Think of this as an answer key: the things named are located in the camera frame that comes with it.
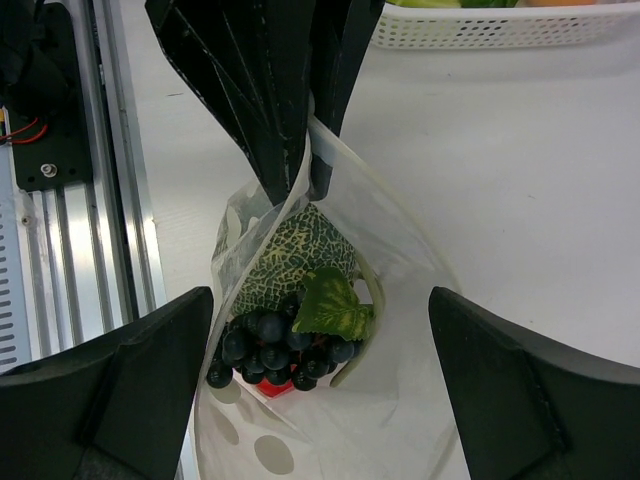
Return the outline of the white perforated basket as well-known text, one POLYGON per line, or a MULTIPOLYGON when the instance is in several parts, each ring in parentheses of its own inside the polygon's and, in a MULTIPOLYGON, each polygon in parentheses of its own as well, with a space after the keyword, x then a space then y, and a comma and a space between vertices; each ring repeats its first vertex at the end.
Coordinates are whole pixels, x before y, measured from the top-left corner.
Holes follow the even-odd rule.
POLYGON ((488 50, 579 45, 639 17, 637 1, 511 8, 384 6, 371 44, 389 50, 488 50))

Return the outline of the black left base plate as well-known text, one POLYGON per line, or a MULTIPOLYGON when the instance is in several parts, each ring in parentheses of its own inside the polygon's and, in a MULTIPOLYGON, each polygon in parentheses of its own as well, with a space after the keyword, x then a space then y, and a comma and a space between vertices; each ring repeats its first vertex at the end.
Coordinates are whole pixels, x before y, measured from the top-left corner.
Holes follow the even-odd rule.
POLYGON ((1 105, 12 127, 17 186, 59 189, 93 179, 72 17, 60 2, 1 3, 1 105))

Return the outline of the red apple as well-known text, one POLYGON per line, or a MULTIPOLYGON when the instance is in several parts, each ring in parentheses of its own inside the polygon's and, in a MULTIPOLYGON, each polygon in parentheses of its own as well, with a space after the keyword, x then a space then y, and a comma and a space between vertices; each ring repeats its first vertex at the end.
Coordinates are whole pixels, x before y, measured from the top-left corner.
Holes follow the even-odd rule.
POLYGON ((252 386, 267 398, 275 398, 293 389, 293 384, 290 380, 287 380, 283 384, 273 384, 266 375, 266 372, 253 373, 250 371, 241 371, 240 377, 246 384, 252 386))

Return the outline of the dark grape bunch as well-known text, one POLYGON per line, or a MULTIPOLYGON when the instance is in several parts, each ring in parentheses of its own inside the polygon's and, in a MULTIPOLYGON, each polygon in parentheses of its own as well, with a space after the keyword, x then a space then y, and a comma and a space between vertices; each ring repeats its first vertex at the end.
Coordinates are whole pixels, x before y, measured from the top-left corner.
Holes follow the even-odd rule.
POLYGON ((358 358, 373 334, 375 305, 364 303, 334 267, 303 278, 303 288, 276 310, 254 310, 225 323, 205 375, 206 384, 223 389, 236 373, 266 372, 273 384, 290 380, 310 391, 336 368, 358 358))

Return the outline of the aluminium front rail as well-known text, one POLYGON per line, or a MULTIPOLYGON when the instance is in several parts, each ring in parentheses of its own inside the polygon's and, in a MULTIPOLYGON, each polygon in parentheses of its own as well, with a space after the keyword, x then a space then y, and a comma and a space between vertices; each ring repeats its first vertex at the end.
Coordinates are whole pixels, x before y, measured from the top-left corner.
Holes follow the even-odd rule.
POLYGON ((40 359, 144 316, 167 299, 123 1, 68 3, 93 181, 15 192, 20 361, 40 359))

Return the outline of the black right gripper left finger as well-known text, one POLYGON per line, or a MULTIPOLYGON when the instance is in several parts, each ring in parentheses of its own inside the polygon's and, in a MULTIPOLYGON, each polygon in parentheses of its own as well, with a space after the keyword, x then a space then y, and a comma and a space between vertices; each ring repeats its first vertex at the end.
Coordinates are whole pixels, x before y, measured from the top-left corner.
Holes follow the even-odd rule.
POLYGON ((174 478, 213 305, 211 290, 196 287, 2 374, 2 478, 174 478))

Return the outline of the green netted melon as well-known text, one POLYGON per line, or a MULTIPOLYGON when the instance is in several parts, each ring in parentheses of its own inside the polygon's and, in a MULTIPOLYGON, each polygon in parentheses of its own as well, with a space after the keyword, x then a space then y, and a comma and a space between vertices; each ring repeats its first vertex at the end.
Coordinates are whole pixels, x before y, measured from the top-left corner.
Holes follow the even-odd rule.
POLYGON ((334 267, 355 278, 354 247, 313 204, 276 229, 232 306, 234 316, 254 310, 276 310, 303 288, 303 278, 319 268, 334 267))

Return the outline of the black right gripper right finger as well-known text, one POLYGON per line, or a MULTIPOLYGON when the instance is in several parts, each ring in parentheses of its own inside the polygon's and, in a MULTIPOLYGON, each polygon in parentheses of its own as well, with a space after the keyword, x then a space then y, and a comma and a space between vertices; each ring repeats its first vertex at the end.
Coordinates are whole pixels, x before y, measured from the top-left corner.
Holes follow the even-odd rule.
POLYGON ((638 368, 443 287, 430 294, 429 319, 472 478, 638 478, 638 368))

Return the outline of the clear zip top bag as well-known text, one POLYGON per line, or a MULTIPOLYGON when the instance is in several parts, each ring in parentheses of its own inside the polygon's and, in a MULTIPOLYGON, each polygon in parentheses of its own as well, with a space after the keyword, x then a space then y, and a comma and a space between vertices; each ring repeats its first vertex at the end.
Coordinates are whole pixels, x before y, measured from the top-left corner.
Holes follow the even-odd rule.
POLYGON ((203 479, 438 479, 456 427, 429 323, 455 279, 364 160, 311 118, 288 197, 226 207, 194 441, 203 479))

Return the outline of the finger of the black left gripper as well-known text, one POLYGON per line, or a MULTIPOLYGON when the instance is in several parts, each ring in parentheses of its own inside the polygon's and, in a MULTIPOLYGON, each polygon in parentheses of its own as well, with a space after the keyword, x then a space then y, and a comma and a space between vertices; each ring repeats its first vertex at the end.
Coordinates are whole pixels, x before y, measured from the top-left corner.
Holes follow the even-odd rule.
POLYGON ((282 203, 301 168, 310 93, 310 1, 148 1, 161 49, 282 203))
POLYGON ((310 74, 314 116, 336 136, 384 4, 383 0, 316 3, 310 74))

